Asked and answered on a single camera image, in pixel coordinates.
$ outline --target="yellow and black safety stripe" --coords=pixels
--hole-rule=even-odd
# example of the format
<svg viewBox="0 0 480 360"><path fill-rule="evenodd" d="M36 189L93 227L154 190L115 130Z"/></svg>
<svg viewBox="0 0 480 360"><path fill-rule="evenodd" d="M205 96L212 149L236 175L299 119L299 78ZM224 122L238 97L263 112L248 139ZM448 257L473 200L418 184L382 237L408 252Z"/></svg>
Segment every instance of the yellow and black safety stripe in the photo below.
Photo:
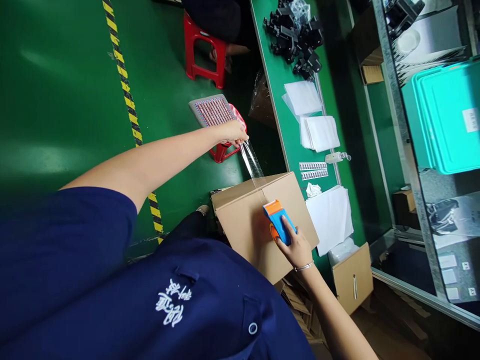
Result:
<svg viewBox="0 0 480 360"><path fill-rule="evenodd" d="M123 97L125 99L126 108L128 110L128 118L130 120L131 132L135 139L135 146L138 148L143 145L142 131L140 130L139 119L137 112L135 111L134 98L130 92L129 74L125 68L125 60L120 50L119 33L117 29L117 23L115 22L114 9L110 0L103 0L103 9L105 10L106 23L110 30L110 39L113 45L113 56L116 60L116 68L120 75L121 88L123 89ZM162 225L162 216L160 215L159 203L157 201L157 195L153 191L148 195L148 201L150 202L150 212L153 218L153 226L155 231L160 236L158 243L162 241L161 234L163 234L164 227Z"/></svg>

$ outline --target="shirt button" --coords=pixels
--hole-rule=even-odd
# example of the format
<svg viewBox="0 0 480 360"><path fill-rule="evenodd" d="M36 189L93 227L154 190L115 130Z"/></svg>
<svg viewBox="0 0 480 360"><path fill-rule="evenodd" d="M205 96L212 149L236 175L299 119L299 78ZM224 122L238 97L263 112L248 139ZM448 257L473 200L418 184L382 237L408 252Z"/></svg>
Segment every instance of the shirt button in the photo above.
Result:
<svg viewBox="0 0 480 360"><path fill-rule="evenodd" d="M255 322L252 322L248 326L248 332L250 333L250 335L255 335L257 333L258 329L259 329L259 327L257 326L257 323L255 323Z"/></svg>

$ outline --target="red plastic stool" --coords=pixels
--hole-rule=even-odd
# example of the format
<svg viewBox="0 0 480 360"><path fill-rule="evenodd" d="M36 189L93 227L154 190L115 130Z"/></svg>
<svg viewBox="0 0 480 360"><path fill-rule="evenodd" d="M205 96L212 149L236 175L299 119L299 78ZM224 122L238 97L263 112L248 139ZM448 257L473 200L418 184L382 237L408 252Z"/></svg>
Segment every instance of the red plastic stool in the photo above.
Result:
<svg viewBox="0 0 480 360"><path fill-rule="evenodd" d="M230 105L231 111L235 115L236 119L245 126L245 132L247 132L247 124L245 123L242 115L240 115L240 113L235 108L235 106L233 106L232 104L228 104L228 105ZM225 144L217 144L216 151L214 151L214 149L210 149L210 154L213 156L213 161L216 162L217 164L221 164L224 162L225 159L228 159L233 154L236 154L240 151L240 148L237 147L235 150L229 153L226 153L228 148L231 146L232 146L232 143L227 142Z"/></svg>
<svg viewBox="0 0 480 360"><path fill-rule="evenodd" d="M213 80L217 89L223 89L225 83L225 54L227 44L225 41L210 36L205 31L202 31L202 29L195 25L186 11L183 16L183 27L185 31L186 75L193 81L195 81L195 76L201 75L207 79ZM209 42L215 48L216 72L207 70L195 64L194 44L198 39Z"/></svg>

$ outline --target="hand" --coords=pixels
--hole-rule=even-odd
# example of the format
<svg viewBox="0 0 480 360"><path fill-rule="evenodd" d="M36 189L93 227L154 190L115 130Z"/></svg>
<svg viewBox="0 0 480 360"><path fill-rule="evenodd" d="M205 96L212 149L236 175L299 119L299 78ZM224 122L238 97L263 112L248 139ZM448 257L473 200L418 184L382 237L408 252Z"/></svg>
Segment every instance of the hand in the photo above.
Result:
<svg viewBox="0 0 480 360"><path fill-rule="evenodd" d="M287 246L279 238L276 239L275 242L280 251L285 255L286 259L294 268L301 268L310 264L313 261L312 250L310 249L309 242L302 234L302 231L297 227L295 233L294 228L290 225L290 222L285 216L281 217L281 221L290 234L291 244L290 246Z"/></svg>
<svg viewBox="0 0 480 360"><path fill-rule="evenodd" d="M227 121L221 125L213 126L212 129L217 131L217 141L221 144L231 143L238 148L240 144L249 139L245 132L245 126L238 120Z"/></svg>

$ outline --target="shelf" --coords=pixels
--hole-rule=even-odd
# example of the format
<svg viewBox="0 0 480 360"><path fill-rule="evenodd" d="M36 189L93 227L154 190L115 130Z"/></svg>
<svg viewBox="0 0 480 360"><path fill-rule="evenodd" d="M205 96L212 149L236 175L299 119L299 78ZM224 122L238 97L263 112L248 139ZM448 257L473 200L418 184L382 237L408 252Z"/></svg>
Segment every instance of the shelf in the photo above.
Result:
<svg viewBox="0 0 480 360"><path fill-rule="evenodd" d="M407 172L410 179L410 186L412 188L415 199L417 214L421 227L421 236L423 238L423 243L428 258L428 265L430 267L430 272L433 279L436 298L438 299L439 303L443 303L445 305L445 308L448 308L449 311L456 311L457 309L457 315L455 317L458 318L460 321L468 324L471 327L480 329L480 317L472 314L465 316L466 312L459 308L459 306L462 306L461 304L453 305L449 303L442 277L442 271L438 260L439 255L452 252L455 254L459 254L460 257L469 256L470 258L473 258L473 254L470 253L473 247L472 244L469 242L474 240L476 241L477 239L457 243L454 247L448 249L437 249L434 241L434 235L431 231L431 226L426 208L426 203L434 203L440 200L465 195L475 191L480 191L480 170L462 172L454 175L442 175L436 172L434 169L418 168L414 151L415 144L412 144L411 142L410 130L408 126L402 92L400 89L396 67L394 64L392 41L388 35L383 0L372 0L372 3L378 28L378 35L380 38L380 45L383 52L383 76L385 78L385 85L387 86L387 91L391 95L390 108L392 112L392 117L396 118L398 121L402 144L402 149L400 151L404 152L404 154L402 154L402 157L407 160ZM460 38L462 43L468 46L470 55L476 53L476 48L474 46L476 40L471 39L472 34L475 34L475 32L472 31L472 13L471 11L468 11L468 8L468 6L466 6L465 8L459 7L460 10L458 14L459 18L461 18L459 21L459 29L461 35ZM475 281L475 278L473 278L473 280L461 279L461 281L465 282L465 284L470 284L472 281Z"/></svg>

